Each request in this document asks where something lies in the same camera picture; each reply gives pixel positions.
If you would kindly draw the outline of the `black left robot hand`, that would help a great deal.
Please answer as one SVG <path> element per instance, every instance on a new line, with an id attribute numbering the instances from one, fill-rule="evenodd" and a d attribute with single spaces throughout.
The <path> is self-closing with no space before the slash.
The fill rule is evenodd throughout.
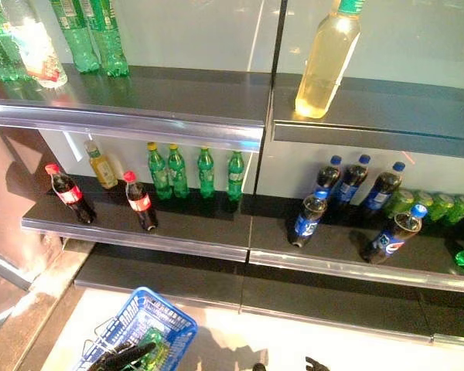
<path id="1" fill-rule="evenodd" d="M 155 347 L 155 342 L 144 345 L 134 345 L 130 342 L 122 343 L 117 345 L 113 352 L 105 352 L 88 370 L 123 370 L 133 362 L 139 361 Z"/>

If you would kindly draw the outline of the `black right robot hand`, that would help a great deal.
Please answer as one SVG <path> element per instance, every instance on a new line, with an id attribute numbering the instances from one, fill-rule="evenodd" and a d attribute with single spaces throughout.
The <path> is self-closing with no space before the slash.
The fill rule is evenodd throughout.
<path id="1" fill-rule="evenodd" d="M 322 363 L 314 360 L 311 357 L 306 356 L 305 357 L 305 370 L 306 371 L 329 371 L 329 368 Z"/>

